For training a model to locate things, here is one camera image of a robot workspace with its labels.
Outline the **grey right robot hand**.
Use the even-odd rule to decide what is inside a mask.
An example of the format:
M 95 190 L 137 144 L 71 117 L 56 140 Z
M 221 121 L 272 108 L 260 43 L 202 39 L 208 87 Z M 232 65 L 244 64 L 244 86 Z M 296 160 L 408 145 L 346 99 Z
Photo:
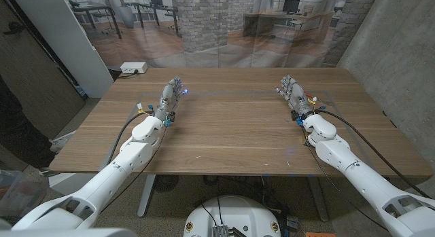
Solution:
M 302 86 L 290 75 L 281 79 L 281 88 L 276 88 L 276 91 L 288 103 L 294 121 L 303 121 L 315 114 L 316 97 L 309 98 Z

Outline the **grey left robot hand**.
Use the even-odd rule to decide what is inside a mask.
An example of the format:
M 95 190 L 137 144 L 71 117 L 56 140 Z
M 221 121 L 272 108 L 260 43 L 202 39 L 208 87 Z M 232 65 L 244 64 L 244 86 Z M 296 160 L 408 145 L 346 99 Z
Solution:
M 181 78 L 176 76 L 162 89 L 160 101 L 154 110 L 154 117 L 162 121 L 165 126 L 175 121 L 175 110 L 180 98 L 187 94 L 188 90 L 181 83 Z

